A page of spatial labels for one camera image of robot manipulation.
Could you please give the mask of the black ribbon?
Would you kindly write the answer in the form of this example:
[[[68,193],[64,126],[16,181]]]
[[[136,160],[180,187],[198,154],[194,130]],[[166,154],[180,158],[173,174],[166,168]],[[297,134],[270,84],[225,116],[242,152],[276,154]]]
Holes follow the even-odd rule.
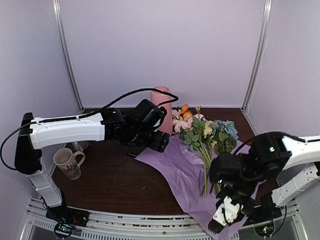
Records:
[[[133,153],[133,152],[129,152],[127,155],[133,158],[136,158],[138,156],[136,153]]]

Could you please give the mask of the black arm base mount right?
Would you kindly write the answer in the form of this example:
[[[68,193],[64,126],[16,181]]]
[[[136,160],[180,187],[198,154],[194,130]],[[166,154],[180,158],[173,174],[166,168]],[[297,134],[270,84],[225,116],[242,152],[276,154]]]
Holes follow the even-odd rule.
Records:
[[[273,202],[272,193],[267,193],[260,198],[260,206],[255,207],[246,220],[244,226],[273,220],[282,216],[282,211]]]

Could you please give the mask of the purple tissue paper sheet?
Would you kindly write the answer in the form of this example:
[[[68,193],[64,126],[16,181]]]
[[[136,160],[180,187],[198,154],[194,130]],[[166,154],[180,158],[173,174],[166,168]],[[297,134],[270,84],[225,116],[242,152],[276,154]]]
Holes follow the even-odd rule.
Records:
[[[245,224],[247,217],[225,227],[219,234],[208,230],[218,199],[214,193],[202,196],[205,182],[203,160],[183,144],[178,134],[169,139],[163,153],[146,148],[135,159],[152,166],[164,176],[182,211],[215,240],[229,240]]]

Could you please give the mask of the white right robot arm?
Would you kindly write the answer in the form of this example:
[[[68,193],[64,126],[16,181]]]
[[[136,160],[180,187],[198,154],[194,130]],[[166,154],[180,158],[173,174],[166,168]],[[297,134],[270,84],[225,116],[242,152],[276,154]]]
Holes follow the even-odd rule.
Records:
[[[320,180],[320,137],[298,137],[272,131],[248,140],[248,153],[220,153],[209,169],[209,180],[221,184],[216,211],[208,223],[213,234],[221,233],[244,217],[266,221],[279,216],[280,208]],[[283,186],[266,193],[256,207],[253,199],[259,183],[282,171],[306,165]]]

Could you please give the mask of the pink rose flower stem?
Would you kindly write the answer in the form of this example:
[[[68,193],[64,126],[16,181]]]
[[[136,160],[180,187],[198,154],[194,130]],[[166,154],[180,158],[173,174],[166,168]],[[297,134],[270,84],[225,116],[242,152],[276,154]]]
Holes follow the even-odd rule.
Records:
[[[183,140],[183,144],[189,148],[192,153],[197,152],[203,162],[203,175],[204,183],[201,190],[201,196],[207,197],[208,195],[208,180],[209,169],[212,163],[212,152],[205,140],[205,117],[201,114],[201,106],[195,108],[196,114],[191,118],[191,128],[180,128],[180,138]]]

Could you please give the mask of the white blossom flower stem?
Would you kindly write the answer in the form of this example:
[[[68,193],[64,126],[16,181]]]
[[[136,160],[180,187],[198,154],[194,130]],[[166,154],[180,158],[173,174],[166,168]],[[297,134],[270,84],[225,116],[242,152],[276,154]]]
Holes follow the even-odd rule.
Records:
[[[181,109],[172,110],[172,125],[173,125],[173,133],[179,134],[181,129],[183,130],[191,130],[193,128],[193,116],[188,121],[184,121],[181,115]]]

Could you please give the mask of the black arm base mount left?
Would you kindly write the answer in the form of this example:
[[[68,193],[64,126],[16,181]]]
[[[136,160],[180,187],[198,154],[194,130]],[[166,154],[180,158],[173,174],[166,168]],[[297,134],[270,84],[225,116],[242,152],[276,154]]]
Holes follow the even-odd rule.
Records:
[[[57,223],[86,227],[89,215],[90,213],[86,210],[60,205],[57,207],[48,207],[45,216],[48,219],[55,220]]]

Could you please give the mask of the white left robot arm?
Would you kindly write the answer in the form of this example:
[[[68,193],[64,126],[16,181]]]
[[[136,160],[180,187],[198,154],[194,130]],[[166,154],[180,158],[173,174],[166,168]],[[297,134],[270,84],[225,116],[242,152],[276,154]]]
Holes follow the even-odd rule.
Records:
[[[14,166],[26,175],[36,191],[44,198],[52,213],[61,222],[72,218],[64,196],[42,167],[42,149],[45,147],[85,141],[119,141],[122,146],[146,146],[164,152],[170,135],[159,130],[167,110],[144,99],[135,108],[122,113],[107,107],[74,116],[58,118],[23,116],[19,129]]]

